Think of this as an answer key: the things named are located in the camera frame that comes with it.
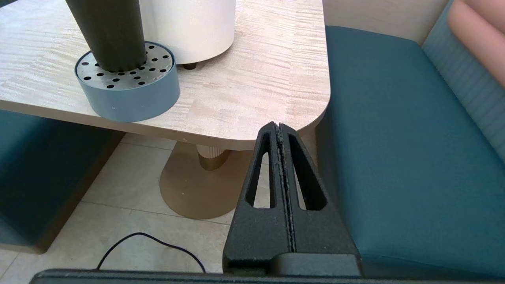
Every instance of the tile floor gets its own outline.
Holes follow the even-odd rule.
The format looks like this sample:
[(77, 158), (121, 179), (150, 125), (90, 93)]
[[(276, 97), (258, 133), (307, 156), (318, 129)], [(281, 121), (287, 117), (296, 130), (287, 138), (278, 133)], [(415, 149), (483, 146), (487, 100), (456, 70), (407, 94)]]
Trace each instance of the tile floor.
[[(0, 284), (27, 284), (49, 268), (95, 268), (120, 238), (137, 231), (196, 254), (208, 272), (222, 272), (221, 256), (233, 212), (210, 220), (179, 216), (163, 202), (159, 177), (175, 142), (127, 134), (89, 188), (48, 252), (0, 250)], [(268, 204), (268, 169), (258, 195)], [(199, 271), (191, 257), (142, 236), (118, 246), (104, 269)]]

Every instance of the teal cushion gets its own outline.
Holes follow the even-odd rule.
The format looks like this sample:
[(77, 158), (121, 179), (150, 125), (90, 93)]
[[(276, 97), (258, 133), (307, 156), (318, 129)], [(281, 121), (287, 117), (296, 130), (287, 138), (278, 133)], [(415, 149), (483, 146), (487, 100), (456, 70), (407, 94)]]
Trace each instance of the teal cushion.
[(116, 131), (0, 111), (0, 243), (34, 246)]
[(319, 170), (367, 276), (505, 276), (505, 166), (421, 48), (326, 35)]
[(15, 2), (15, 1), (17, 1), (17, 0), (0, 0), (0, 7), (3, 7), (5, 5), (7, 5), (7, 4), (10, 4), (10, 3)]

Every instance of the striped upholstery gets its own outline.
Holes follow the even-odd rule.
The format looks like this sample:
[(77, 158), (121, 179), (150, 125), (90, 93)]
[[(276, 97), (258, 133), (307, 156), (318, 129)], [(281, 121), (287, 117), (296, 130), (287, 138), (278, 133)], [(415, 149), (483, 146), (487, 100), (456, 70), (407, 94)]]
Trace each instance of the striped upholstery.
[(467, 112), (505, 161), (505, 89), (461, 44), (447, 24), (452, 0), (423, 44)]

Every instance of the ribbed table column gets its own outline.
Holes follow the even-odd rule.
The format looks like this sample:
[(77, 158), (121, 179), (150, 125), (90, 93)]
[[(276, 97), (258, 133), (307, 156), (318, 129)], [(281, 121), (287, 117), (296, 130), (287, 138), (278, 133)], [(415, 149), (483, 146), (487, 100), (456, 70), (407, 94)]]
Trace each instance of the ribbed table column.
[(196, 145), (196, 150), (198, 151), (201, 167), (207, 171), (221, 167), (230, 155), (230, 150), (216, 147)]

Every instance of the wooden table top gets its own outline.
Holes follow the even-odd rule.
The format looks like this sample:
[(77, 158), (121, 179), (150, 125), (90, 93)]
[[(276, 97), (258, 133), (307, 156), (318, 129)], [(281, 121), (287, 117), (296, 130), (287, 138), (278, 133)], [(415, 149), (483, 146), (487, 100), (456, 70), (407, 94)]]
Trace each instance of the wooden table top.
[(0, 109), (232, 150), (253, 148), (270, 121), (301, 134), (330, 99), (322, 0), (237, 0), (225, 53), (178, 68), (181, 95), (155, 118), (99, 117), (73, 69), (89, 50), (64, 0), (0, 9)]

